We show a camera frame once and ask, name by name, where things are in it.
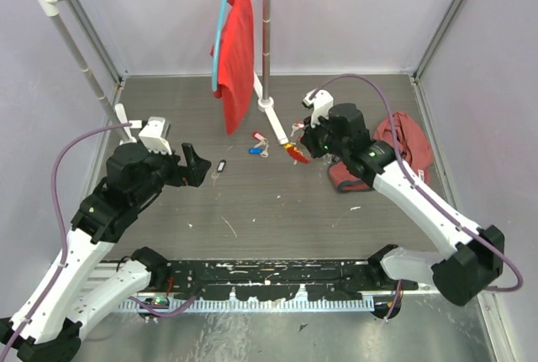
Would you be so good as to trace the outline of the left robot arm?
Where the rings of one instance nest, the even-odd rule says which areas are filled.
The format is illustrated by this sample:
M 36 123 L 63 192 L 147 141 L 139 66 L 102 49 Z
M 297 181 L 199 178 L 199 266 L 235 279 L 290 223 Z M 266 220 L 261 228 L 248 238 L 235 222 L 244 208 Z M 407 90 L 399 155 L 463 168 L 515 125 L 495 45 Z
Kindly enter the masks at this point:
M 117 147 L 106 175 L 80 204 L 65 231 L 55 263 L 33 295 L 1 321 L 2 357 L 15 349 L 22 361 L 70 361 L 82 340 L 120 302 L 170 281 L 168 261 L 153 249 L 137 249 L 111 278 L 82 296 L 82 288 L 126 229 L 165 186 L 200 186 L 211 163 L 193 146 L 182 155 L 149 151 L 142 143 Z

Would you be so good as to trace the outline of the key with black tag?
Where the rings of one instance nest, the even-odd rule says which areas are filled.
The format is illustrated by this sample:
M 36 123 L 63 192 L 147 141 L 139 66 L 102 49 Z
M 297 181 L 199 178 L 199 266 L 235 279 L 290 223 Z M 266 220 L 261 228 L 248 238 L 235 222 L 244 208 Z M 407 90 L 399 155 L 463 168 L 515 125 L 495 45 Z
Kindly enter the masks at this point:
M 211 178 L 212 178 L 213 181 L 217 181 L 219 179 L 219 177 L 222 174 L 222 172 L 224 171 L 225 167 L 226 167 L 226 160 L 221 160 L 217 164 L 215 171 L 211 175 Z

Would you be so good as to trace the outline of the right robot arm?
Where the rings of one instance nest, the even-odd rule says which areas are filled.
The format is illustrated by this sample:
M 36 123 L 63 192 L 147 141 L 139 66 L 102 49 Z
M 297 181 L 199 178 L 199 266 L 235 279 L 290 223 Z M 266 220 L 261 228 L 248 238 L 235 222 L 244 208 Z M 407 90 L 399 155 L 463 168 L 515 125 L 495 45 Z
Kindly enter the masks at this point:
M 386 290 L 397 280 L 434 286 L 450 303 L 464 306 L 503 272 L 504 234 L 482 228 L 432 191 L 392 146 L 371 139 L 352 103 L 309 104 L 302 144 L 314 157 L 333 155 L 353 176 L 398 206 L 436 247 L 434 253 L 386 247 L 368 277 Z

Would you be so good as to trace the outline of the keyring with red tag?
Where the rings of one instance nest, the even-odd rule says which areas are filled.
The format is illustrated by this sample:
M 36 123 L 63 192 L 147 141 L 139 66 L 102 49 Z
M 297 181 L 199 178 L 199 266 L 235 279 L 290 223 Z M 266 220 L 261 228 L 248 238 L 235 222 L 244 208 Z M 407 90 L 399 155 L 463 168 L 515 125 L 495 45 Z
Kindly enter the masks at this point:
M 295 144 L 287 143 L 284 145 L 287 154 L 298 163 L 308 164 L 310 160 L 298 149 Z

